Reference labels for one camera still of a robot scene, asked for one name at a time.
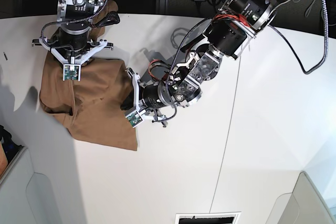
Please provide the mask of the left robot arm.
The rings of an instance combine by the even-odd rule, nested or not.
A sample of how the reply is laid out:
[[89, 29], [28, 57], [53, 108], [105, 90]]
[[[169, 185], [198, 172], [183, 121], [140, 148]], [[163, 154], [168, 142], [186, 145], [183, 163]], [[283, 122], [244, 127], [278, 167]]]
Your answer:
[[167, 125], [161, 113], [167, 106], [177, 109], [196, 103], [201, 84], [216, 77], [224, 58], [237, 59], [249, 42], [274, 19], [277, 8], [290, 0], [225, 0], [212, 18], [202, 20], [203, 31], [194, 26], [177, 48], [184, 61], [153, 60], [148, 69], [167, 69], [163, 77], [141, 82], [138, 73], [127, 69], [133, 90], [121, 109], [132, 127], [145, 120]]

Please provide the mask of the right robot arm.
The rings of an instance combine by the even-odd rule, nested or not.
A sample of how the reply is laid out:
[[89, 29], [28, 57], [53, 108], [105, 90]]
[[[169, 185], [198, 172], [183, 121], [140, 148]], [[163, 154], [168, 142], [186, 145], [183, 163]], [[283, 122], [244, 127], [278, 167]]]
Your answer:
[[45, 24], [32, 44], [43, 46], [62, 65], [82, 65], [97, 52], [112, 47], [104, 40], [89, 37], [92, 29], [113, 23], [108, 17], [94, 22], [107, 5], [108, 0], [58, 0], [56, 21]]

